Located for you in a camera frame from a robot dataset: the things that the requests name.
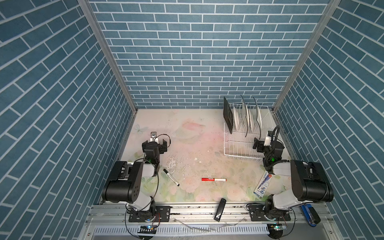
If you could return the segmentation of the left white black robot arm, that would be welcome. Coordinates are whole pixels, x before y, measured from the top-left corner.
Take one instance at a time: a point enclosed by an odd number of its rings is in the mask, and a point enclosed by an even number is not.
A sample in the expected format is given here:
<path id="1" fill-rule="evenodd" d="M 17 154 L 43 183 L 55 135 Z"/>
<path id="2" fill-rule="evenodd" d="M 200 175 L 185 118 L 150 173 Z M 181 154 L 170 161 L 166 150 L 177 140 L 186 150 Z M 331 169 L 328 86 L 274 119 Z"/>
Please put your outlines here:
<path id="1" fill-rule="evenodd" d="M 117 161 L 102 190 L 105 202 L 125 203 L 132 222 L 149 222 L 156 217 L 154 196 L 141 192 L 142 178 L 159 178 L 160 155 L 168 150 L 168 142 L 157 138 L 142 143 L 144 157 L 133 163 Z"/>

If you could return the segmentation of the white square plate black rim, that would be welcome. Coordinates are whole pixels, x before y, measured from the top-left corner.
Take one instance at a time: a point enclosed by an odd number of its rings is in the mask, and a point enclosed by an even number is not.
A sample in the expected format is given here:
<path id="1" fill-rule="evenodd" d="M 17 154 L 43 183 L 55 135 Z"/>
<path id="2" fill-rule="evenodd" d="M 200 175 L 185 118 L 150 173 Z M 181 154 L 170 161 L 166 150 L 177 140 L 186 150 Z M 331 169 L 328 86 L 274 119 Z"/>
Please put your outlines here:
<path id="1" fill-rule="evenodd" d="M 247 137 L 248 131 L 249 131 L 248 108 L 244 100 L 244 97 L 242 95 L 241 95 L 241 99 L 242 99 L 242 115 L 243 115 L 244 131 L 245 131 L 245 137 Z"/>

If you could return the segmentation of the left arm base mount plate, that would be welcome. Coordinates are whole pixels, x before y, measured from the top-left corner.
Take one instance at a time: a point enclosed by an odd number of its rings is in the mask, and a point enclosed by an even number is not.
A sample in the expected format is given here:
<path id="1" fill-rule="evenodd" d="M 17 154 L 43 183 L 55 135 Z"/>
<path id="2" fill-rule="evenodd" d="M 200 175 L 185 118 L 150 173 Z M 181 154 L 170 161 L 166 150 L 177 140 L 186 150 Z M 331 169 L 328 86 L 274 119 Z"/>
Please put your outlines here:
<path id="1" fill-rule="evenodd" d="M 133 211 L 129 215 L 130 223 L 169 222 L 171 206 L 150 207 L 148 211 Z"/>

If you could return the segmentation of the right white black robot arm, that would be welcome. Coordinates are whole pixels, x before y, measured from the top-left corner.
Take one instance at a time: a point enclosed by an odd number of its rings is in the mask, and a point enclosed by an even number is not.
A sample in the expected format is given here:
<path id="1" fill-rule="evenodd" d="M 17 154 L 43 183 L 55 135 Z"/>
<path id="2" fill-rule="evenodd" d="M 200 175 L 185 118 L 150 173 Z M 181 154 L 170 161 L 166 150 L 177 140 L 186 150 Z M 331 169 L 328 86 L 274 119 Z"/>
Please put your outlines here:
<path id="1" fill-rule="evenodd" d="M 264 141 L 255 138 L 253 149 L 264 154 L 265 173 L 254 190 L 257 197 L 264 196 L 274 176 L 291 179 L 290 189 L 269 195 L 264 204 L 246 206 L 253 221 L 284 219 L 294 207 L 326 203 L 334 199 L 333 188 L 320 163 L 282 159 L 284 145 L 272 140 L 272 137 L 266 137 Z"/>

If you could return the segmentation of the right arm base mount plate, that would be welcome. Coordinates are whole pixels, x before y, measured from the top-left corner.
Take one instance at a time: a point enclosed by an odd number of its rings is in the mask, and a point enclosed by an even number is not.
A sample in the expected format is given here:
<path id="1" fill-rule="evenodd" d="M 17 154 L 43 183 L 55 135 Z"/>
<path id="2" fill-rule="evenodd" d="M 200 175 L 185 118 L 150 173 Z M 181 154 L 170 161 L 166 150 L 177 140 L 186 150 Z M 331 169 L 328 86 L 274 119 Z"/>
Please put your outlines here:
<path id="1" fill-rule="evenodd" d="M 261 204 L 248 204 L 246 205 L 246 210 L 249 212 L 252 222 L 263 222 L 263 221 L 276 222 L 277 220 L 279 221 L 291 220 L 289 211 L 278 210 L 275 208 L 267 210 L 267 207 Z"/>

